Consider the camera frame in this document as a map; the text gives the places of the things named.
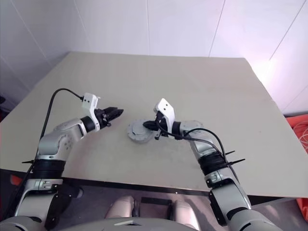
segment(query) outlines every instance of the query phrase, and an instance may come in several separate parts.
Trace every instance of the gray object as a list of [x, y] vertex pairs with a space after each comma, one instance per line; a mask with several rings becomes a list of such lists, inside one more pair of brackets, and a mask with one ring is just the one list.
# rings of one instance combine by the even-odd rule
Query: gray object
[[146, 119], [139, 119], [129, 124], [127, 128], [128, 137], [136, 143], [146, 143], [154, 137], [154, 132], [145, 128], [143, 123]]

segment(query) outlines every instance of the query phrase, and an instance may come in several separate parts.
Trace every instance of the table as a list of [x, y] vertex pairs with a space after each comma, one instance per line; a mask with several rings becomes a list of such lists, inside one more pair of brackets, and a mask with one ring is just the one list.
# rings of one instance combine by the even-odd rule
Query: table
[[[26, 171], [33, 159], [52, 93], [69, 88], [100, 96], [98, 107], [124, 109], [110, 128], [78, 142], [63, 176], [208, 191], [186, 141], [133, 143], [127, 126], [153, 119], [166, 98], [177, 121], [198, 120], [218, 134], [247, 194], [308, 197], [308, 155], [275, 102], [243, 58], [162, 57], [72, 52], [0, 123], [2, 169]], [[68, 92], [54, 101], [46, 132], [83, 117]]]

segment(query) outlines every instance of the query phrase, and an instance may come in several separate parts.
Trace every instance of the red object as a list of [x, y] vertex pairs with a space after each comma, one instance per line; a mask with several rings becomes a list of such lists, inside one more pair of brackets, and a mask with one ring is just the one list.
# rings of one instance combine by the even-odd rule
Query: red object
[[[294, 129], [294, 132], [298, 138], [303, 137], [304, 133], [307, 133], [308, 129], [308, 115], [299, 115], [287, 118], [288, 123]], [[301, 210], [304, 219], [308, 222], [308, 198], [297, 198], [299, 209]]]
[[12, 185], [18, 186], [23, 179], [21, 179], [21, 178], [19, 178], [17, 176], [11, 175], [11, 179], [10, 180], [11, 180], [11, 184]]

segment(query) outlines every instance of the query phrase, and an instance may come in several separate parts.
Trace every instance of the white tile wall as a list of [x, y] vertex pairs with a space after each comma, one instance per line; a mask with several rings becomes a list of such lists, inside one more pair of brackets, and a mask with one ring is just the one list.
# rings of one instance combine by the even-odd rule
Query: white tile wall
[[[268, 92], [283, 112], [308, 111], [308, 4], [306, 3], [271, 59], [264, 79]], [[306, 106], [289, 105], [293, 99]]]
[[208, 56], [223, 0], [148, 0], [150, 54]]
[[264, 75], [304, 1], [227, 0], [210, 56], [245, 57], [257, 76]]
[[245, 57], [283, 112], [304, 111], [307, 7], [306, 0], [1, 0], [0, 93], [20, 102], [69, 51]]
[[69, 51], [89, 51], [74, 0], [13, 0], [13, 3], [52, 66]]
[[308, 85], [289, 103], [283, 113], [290, 114], [299, 111], [308, 112]]
[[0, 52], [29, 88], [51, 69], [10, 0], [0, 1]]
[[149, 54], [146, 0], [76, 0], [93, 52]]
[[0, 92], [14, 107], [28, 94], [28, 90], [2, 57], [0, 58], [0, 76]]

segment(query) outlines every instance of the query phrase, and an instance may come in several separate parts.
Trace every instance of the black cable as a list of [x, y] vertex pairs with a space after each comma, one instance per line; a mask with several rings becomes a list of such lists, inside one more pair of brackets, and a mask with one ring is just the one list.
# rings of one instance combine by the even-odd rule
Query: black cable
[[191, 133], [191, 132], [193, 132], [193, 131], [198, 131], [198, 130], [206, 131], [206, 132], [212, 134], [212, 135], [216, 138], [216, 140], [218, 141], [218, 143], [219, 143], [219, 145], [220, 145], [221, 152], [222, 152], [222, 154], [223, 154], [223, 158], [224, 158], [224, 160], [226, 160], [226, 153], [225, 153], [225, 149], [224, 149], [224, 147], [223, 147], [223, 145], [222, 145], [222, 142], [221, 142], [220, 138], [218, 137], [218, 135], [216, 135], [216, 134], [215, 134], [214, 132], [212, 132], [211, 130], [208, 130], [208, 129], [205, 129], [205, 128], [194, 128], [194, 129], [191, 129], [191, 130], [189, 130], [188, 132], [186, 132], [184, 136], [187, 136], [189, 133]]
[[209, 145], [211, 145], [217, 152], [221, 153], [220, 150], [213, 144], [211, 143], [210, 141], [205, 141], [205, 140], [202, 140], [202, 139], [196, 139], [196, 138], [191, 138], [191, 137], [185, 137], [185, 136], [181, 136], [181, 135], [177, 135], [177, 134], [173, 134], [173, 133], [170, 133], [166, 130], [164, 130], [158, 121], [156, 121], [156, 124], [158, 126], [158, 128], [163, 131], [164, 133], [166, 133], [167, 135], [169, 136], [173, 136], [175, 138], [178, 138], [178, 139], [183, 139], [183, 140], [187, 140], [187, 141], [198, 141], [198, 142], [203, 142], [203, 143], [207, 143]]
[[212, 132], [211, 130], [208, 130], [208, 129], [205, 129], [205, 128], [194, 128], [194, 129], [191, 129], [191, 130], [189, 130], [188, 132], [186, 132], [184, 136], [187, 136], [189, 133], [191, 133], [191, 132], [193, 132], [193, 131], [198, 131], [198, 130], [206, 131], [206, 132], [212, 134], [212, 135], [216, 138], [216, 140], [218, 141], [218, 143], [219, 143], [219, 145], [220, 145], [220, 148], [221, 148], [221, 151], [222, 151], [222, 155], [223, 155], [223, 158], [224, 158], [225, 162], [228, 164], [228, 167], [231, 169], [231, 171], [232, 171], [232, 173], [234, 174], [235, 178], [236, 178], [237, 181], [239, 182], [239, 179], [237, 178], [237, 175], [236, 175], [236, 173], [235, 173], [233, 167], [229, 164], [229, 162], [228, 162], [228, 160], [227, 160], [227, 158], [226, 158], [225, 149], [224, 149], [224, 147], [223, 147], [223, 145], [222, 145], [222, 142], [221, 142], [220, 138], [218, 137], [218, 135], [216, 135], [216, 134], [215, 134], [214, 132]]
[[45, 121], [44, 121], [44, 126], [43, 126], [43, 129], [42, 129], [42, 132], [40, 134], [40, 138], [39, 139], [42, 139], [42, 137], [44, 136], [45, 134], [45, 130], [46, 130], [46, 127], [47, 127], [47, 122], [48, 122], [48, 119], [49, 119], [49, 115], [50, 115], [50, 112], [51, 112], [51, 107], [52, 107], [52, 103], [53, 103], [53, 100], [54, 100], [54, 97], [56, 96], [56, 94], [61, 91], [61, 90], [66, 90], [70, 93], [72, 93], [73, 95], [75, 95], [76, 97], [80, 98], [81, 100], [83, 100], [83, 97], [77, 95], [75, 92], [71, 91], [70, 89], [67, 89], [67, 88], [60, 88], [58, 90], [56, 90], [53, 94], [52, 94], [52, 97], [50, 99], [50, 102], [49, 102], [49, 106], [48, 106], [48, 110], [47, 110], [47, 114], [46, 114], [46, 118], [45, 118]]
[[[59, 92], [59, 91], [62, 91], [62, 90], [65, 90], [65, 91], [68, 91], [70, 93], [72, 93], [73, 95], [75, 95], [76, 97], [78, 97], [79, 99], [83, 100], [83, 97], [82, 96], [79, 96], [77, 95], [75, 92], [71, 91], [70, 89], [67, 89], [67, 88], [59, 88], [58, 90], [56, 90], [52, 96], [51, 96], [51, 99], [49, 101], [49, 106], [48, 106], [48, 110], [47, 110], [47, 114], [46, 114], [46, 117], [45, 117], [45, 121], [44, 121], [44, 125], [43, 125], [43, 129], [42, 129], [42, 132], [40, 134], [40, 139], [42, 139], [42, 137], [44, 136], [45, 134], [45, 130], [46, 130], [46, 126], [47, 126], [47, 123], [48, 123], [48, 120], [49, 120], [49, 116], [50, 116], [50, 112], [51, 112], [51, 107], [52, 107], [52, 103], [53, 103], [53, 100], [54, 100], [54, 97], [56, 96], [56, 94]], [[28, 180], [28, 177], [29, 177], [29, 174], [34, 166], [34, 162], [35, 162], [35, 159], [33, 160], [33, 162], [31, 163], [31, 166], [29, 167], [28, 171], [26, 172], [25, 176], [23, 177], [23, 180], [21, 181], [21, 183], [18, 185], [17, 189], [15, 190], [15, 194], [13, 194], [13, 196], [11, 197], [11, 200], [9, 201], [9, 204], [8, 204], [8, 207], [7, 209], [5, 210], [5, 213], [4, 213], [4, 216], [3, 216], [3, 219], [6, 219], [10, 210], [11, 210], [11, 207], [13, 205], [13, 203], [16, 201], [16, 197], [18, 196], [18, 194], [20, 194], [21, 190], [23, 189], [23, 186], [25, 184], [25, 182]]]

